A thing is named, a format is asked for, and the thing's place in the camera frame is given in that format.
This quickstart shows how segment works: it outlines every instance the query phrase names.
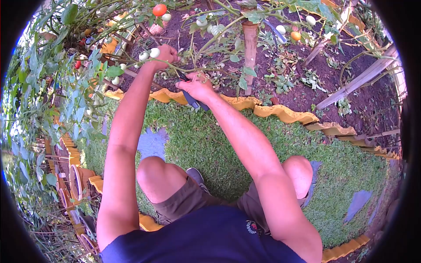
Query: hand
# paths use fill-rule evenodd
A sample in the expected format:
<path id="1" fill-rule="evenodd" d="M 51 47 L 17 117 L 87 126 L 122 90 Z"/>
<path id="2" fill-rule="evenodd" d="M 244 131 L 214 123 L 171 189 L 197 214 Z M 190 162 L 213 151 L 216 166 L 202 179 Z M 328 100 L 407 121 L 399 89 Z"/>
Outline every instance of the hand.
<path id="1" fill-rule="evenodd" d="M 204 73 L 192 72 L 187 74 L 186 77 L 192 81 L 189 83 L 185 81 L 176 82 L 176 87 L 187 91 L 188 94 L 198 101 L 206 103 L 209 97 L 216 94 L 210 80 L 205 79 Z"/>
<path id="2" fill-rule="evenodd" d="M 169 63 L 180 61 L 180 57 L 177 56 L 177 51 L 170 45 L 164 44 L 162 46 L 159 46 L 158 49 L 160 50 L 160 54 L 158 57 L 156 57 L 156 59 L 166 60 Z M 167 63 L 160 61 L 149 61 L 146 64 L 152 65 L 155 71 L 168 68 Z"/>

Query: bamboo stake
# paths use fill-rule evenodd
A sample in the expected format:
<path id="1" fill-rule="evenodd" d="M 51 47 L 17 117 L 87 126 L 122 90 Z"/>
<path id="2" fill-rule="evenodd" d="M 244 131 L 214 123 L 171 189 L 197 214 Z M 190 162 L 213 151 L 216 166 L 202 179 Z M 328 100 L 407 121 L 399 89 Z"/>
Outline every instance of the bamboo stake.
<path id="1" fill-rule="evenodd" d="M 143 23 L 139 23 L 139 26 L 148 34 L 148 36 L 150 38 L 152 38 L 155 41 L 155 43 L 157 43 L 158 45 L 161 45 L 161 43 L 158 41 L 158 39 L 156 39 L 156 37 L 154 35 L 152 35 L 152 33 L 145 27 L 145 25 Z"/>
<path id="2" fill-rule="evenodd" d="M 350 0 L 349 1 L 349 7 L 344 8 L 344 10 L 341 13 L 341 18 L 344 20 L 344 17 L 346 17 L 344 24 L 342 25 L 341 29 L 339 30 L 339 34 L 341 33 L 342 29 L 345 27 L 345 25 L 348 23 L 349 16 L 351 15 L 352 11 L 354 10 L 354 7 L 357 5 L 358 0 Z M 313 50 L 308 55 L 306 60 L 302 63 L 302 67 L 305 68 L 309 65 L 309 63 L 319 54 L 319 52 L 328 44 L 330 43 L 330 39 L 322 40 L 317 46 L 313 47 Z"/>
<path id="3" fill-rule="evenodd" d="M 397 134 L 397 133 L 400 133 L 400 129 L 389 130 L 389 131 L 386 131 L 386 132 L 373 134 L 373 135 L 367 136 L 367 138 L 382 137 L 382 136 L 392 135 L 392 134 Z"/>
<path id="4" fill-rule="evenodd" d="M 131 42 L 131 41 L 130 41 L 130 40 L 128 40 L 127 38 L 123 37 L 122 35 L 120 35 L 120 34 L 118 34 L 118 33 L 116 33 L 116 32 L 114 32 L 114 33 L 113 33 L 113 35 L 114 35 L 114 36 L 116 36 L 116 37 L 118 37 L 118 38 L 120 38 L 121 40 L 123 40 L 123 41 L 124 41 L 124 42 L 126 42 L 127 44 L 129 44 L 129 45 L 133 46 L 133 42 Z"/>
<path id="5" fill-rule="evenodd" d="M 396 58 L 398 55 L 395 45 L 391 45 L 388 50 L 384 53 L 384 56 L 389 56 Z M 394 60 L 391 58 L 380 58 L 376 60 L 368 69 L 366 69 L 363 73 L 361 73 L 358 77 L 353 79 L 350 83 L 345 85 L 345 87 L 336 91 L 332 96 L 328 97 L 327 99 L 323 100 L 319 104 L 317 104 L 316 109 L 321 110 L 335 101 L 340 100 L 341 98 L 345 97 L 346 95 L 350 94 L 354 90 L 358 89 L 359 87 L 363 86 L 365 83 L 373 79 L 377 74 L 382 72 L 387 66 L 389 66 Z"/>
<path id="6" fill-rule="evenodd" d="M 256 8 L 245 8 L 241 7 L 241 11 L 251 11 Z M 245 22 L 241 23 L 242 30 L 244 32 L 244 67 L 248 67 L 254 70 L 254 65 L 256 64 L 256 50 L 257 50 L 257 31 L 258 24 L 253 24 L 253 22 L 248 19 Z M 245 80 L 247 81 L 247 90 L 245 90 L 244 95 L 251 95 L 251 87 L 253 85 L 254 76 L 245 75 Z"/>
<path id="7" fill-rule="evenodd" d="M 108 66 L 114 66 L 114 65 L 115 65 L 115 62 L 114 62 L 114 61 L 112 61 L 111 59 L 109 59 L 109 58 L 105 58 L 105 57 L 101 57 L 101 62 L 102 62 L 102 63 L 104 63 L 105 61 L 108 61 Z M 137 76 L 137 73 L 136 73 L 136 72 L 134 72 L 134 71 L 132 71 L 132 70 L 130 70 L 130 69 L 125 69 L 125 70 L 124 70 L 124 73 L 126 73 L 127 75 L 129 75 L 129 76 L 131 76 L 131 77 L 136 77 L 136 76 Z M 115 89 L 115 90 L 119 89 L 119 87 L 118 87 L 118 86 L 116 86 L 116 85 L 112 84 L 110 81 L 108 81 L 108 80 L 106 80 L 106 79 L 104 79 L 104 80 L 103 80 L 103 82 L 104 82 L 105 84 L 107 84 L 108 86 L 112 87 L 112 88 L 113 88 L 113 89 Z M 155 88 L 157 88 L 157 89 L 162 89 L 162 88 L 164 88 L 163 86 L 159 85 L 158 83 L 156 83 L 156 82 L 154 82 L 154 81 L 152 81 L 152 86 L 154 86 L 154 87 L 155 87 Z"/>

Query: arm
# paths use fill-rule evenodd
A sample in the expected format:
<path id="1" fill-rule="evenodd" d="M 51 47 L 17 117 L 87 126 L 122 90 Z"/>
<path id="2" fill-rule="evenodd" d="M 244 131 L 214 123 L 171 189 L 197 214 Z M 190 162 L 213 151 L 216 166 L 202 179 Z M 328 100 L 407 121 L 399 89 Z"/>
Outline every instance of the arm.
<path id="1" fill-rule="evenodd" d="M 290 178 L 266 136 L 239 111 L 213 91 L 209 81 L 202 84 L 196 73 L 192 82 L 178 82 L 195 99 L 203 101 L 215 115 L 238 158 L 254 180 L 272 237 L 294 250 L 307 262 L 319 263 L 322 242 L 316 228 L 297 203 Z"/>
<path id="2" fill-rule="evenodd" d="M 174 48 L 159 47 L 160 60 L 177 61 Z M 136 200 L 135 154 L 143 126 L 154 74 L 166 63 L 145 63 L 117 108 L 108 141 L 104 187 L 98 213 L 98 245 L 102 251 L 116 237 L 139 229 Z"/>

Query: gray sneaker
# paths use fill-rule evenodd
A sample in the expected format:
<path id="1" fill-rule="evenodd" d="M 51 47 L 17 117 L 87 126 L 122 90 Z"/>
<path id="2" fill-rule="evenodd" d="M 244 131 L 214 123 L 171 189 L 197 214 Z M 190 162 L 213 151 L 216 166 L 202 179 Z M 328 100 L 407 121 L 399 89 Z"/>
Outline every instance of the gray sneaker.
<path id="1" fill-rule="evenodd" d="M 200 189 L 205 191 L 205 193 L 210 194 L 208 188 L 205 185 L 205 181 L 203 180 L 203 176 L 199 172 L 198 169 L 196 169 L 194 167 L 190 167 L 189 169 L 186 170 L 186 173 L 190 176 L 191 179 L 196 181 L 196 183 L 199 185 Z"/>

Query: flower pot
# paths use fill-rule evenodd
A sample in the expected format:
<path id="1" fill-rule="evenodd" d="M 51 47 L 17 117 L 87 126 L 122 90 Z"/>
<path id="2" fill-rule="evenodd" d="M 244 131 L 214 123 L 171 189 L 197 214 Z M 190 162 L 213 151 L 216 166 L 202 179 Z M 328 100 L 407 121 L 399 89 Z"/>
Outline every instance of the flower pot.
<path id="1" fill-rule="evenodd" d="M 93 253 L 98 254 L 98 245 L 95 241 L 91 240 L 86 234 L 81 234 L 80 239 L 82 240 L 83 246 L 86 248 L 86 252 L 95 249 Z"/>
<path id="2" fill-rule="evenodd" d="M 67 189 L 60 188 L 59 189 L 59 196 L 60 196 L 60 200 L 61 200 L 61 203 L 63 204 L 64 208 L 68 208 L 71 205 L 70 204 L 69 191 Z"/>
<path id="3" fill-rule="evenodd" d="M 70 190 L 73 192 L 77 200 L 82 200 L 89 197 L 89 178 L 95 176 L 95 173 L 89 169 L 77 167 L 76 165 L 70 166 Z"/>

